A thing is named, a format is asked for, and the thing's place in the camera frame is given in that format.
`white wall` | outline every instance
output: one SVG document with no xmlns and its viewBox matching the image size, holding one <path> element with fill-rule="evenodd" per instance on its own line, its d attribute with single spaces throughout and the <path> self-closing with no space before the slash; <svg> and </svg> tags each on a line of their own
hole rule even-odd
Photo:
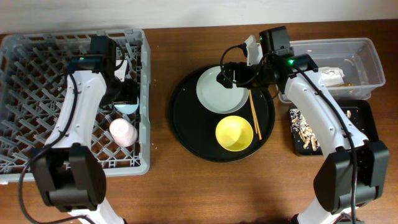
<svg viewBox="0 0 398 224">
<path fill-rule="evenodd" d="M 0 32 L 393 18 L 398 0 L 0 0 Z"/>
</svg>

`dish rack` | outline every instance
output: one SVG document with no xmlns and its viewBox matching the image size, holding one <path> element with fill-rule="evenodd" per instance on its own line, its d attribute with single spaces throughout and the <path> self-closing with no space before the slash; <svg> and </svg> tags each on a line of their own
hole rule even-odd
<svg viewBox="0 0 398 224">
<path fill-rule="evenodd" d="M 150 166 L 149 84 L 150 47 L 143 30 L 98 30 L 51 34 L 9 35 L 0 48 L 0 184 L 16 182 L 32 148 L 42 147 L 52 132 L 65 98 L 62 69 L 72 56 L 86 54 L 90 40 L 107 35 L 124 49 L 126 78 L 139 86 L 139 108 L 130 115 L 115 109 L 97 110 L 91 151 L 107 177 L 141 175 Z M 118 58 L 122 52 L 118 49 Z M 120 147 L 109 125 L 124 118 L 136 127 L 139 139 Z M 26 181 L 34 180 L 28 173 Z"/>
</svg>

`white cup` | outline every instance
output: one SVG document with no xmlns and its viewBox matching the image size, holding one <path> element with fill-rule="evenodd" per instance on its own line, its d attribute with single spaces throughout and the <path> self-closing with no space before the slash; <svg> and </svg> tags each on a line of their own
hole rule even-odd
<svg viewBox="0 0 398 224">
<path fill-rule="evenodd" d="M 125 119 L 118 118 L 112 121 L 109 131 L 113 140 L 119 146 L 129 147 L 137 141 L 137 129 Z"/>
</svg>

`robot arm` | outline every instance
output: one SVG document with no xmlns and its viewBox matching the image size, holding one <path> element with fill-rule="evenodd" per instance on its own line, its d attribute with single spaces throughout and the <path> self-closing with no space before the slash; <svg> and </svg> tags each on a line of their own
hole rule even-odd
<svg viewBox="0 0 398 224">
<path fill-rule="evenodd" d="M 115 65 L 116 45 L 107 36 L 93 37 L 90 53 L 71 59 L 67 94 L 55 129 L 45 142 L 46 146 L 53 146 L 32 162 L 32 173 L 47 206 L 55 206 L 73 216 L 87 215 L 100 224 L 122 224 L 124 220 L 105 199 L 106 177 L 91 152 L 98 106 L 136 103 L 137 99 L 136 84 L 132 80 L 122 83 L 114 75 L 121 66 Z M 76 116 L 65 130 L 72 113 Z M 62 167 L 65 161 L 69 162 L 70 169 Z"/>
<path fill-rule="evenodd" d="M 285 27 L 260 32 L 260 40 L 261 45 L 253 35 L 250 36 L 245 41 L 244 49 L 248 55 L 247 64 L 230 62 L 225 65 L 227 69 L 223 69 L 224 75 L 229 76 L 231 80 L 234 75 L 238 87 L 264 89 L 269 85 L 277 85 L 305 116 L 320 142 L 325 158 L 314 179 L 315 199 L 304 212 L 294 216 L 292 223 L 335 223 L 341 218 L 341 212 L 351 211 L 353 151 L 358 155 L 356 206 L 362 207 L 379 198 L 389 158 L 387 147 L 381 141 L 370 143 L 349 121 L 329 94 L 311 57 L 294 56 Z M 351 135 L 354 149 L 351 148 L 336 113 L 301 72 L 322 92 L 340 115 Z M 217 81 L 229 88 L 222 78 L 218 77 Z"/>
</svg>

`wooden chopstick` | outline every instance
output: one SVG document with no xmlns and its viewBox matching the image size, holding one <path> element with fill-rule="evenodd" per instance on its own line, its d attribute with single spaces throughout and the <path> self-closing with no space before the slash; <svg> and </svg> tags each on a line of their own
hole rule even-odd
<svg viewBox="0 0 398 224">
<path fill-rule="evenodd" d="M 254 129 L 256 130 L 256 134 L 259 135 L 259 139 L 262 140 L 260 126 L 259 126 L 259 122 L 257 120 L 257 114 L 256 114 L 256 109 L 254 107 L 254 102 L 253 102 L 253 97 L 252 97 L 252 94 L 251 94 L 251 90 L 249 90 L 249 98 L 250 98 L 251 113 L 253 115 L 253 121 L 254 121 Z"/>
<path fill-rule="evenodd" d="M 256 123 L 256 117 L 254 115 L 254 103 L 253 103 L 253 97 L 251 95 L 251 90 L 249 90 L 249 98 L 250 98 L 251 114 L 253 116 L 253 122 L 254 122 L 254 130 L 256 131 L 257 134 L 257 123 Z"/>
</svg>

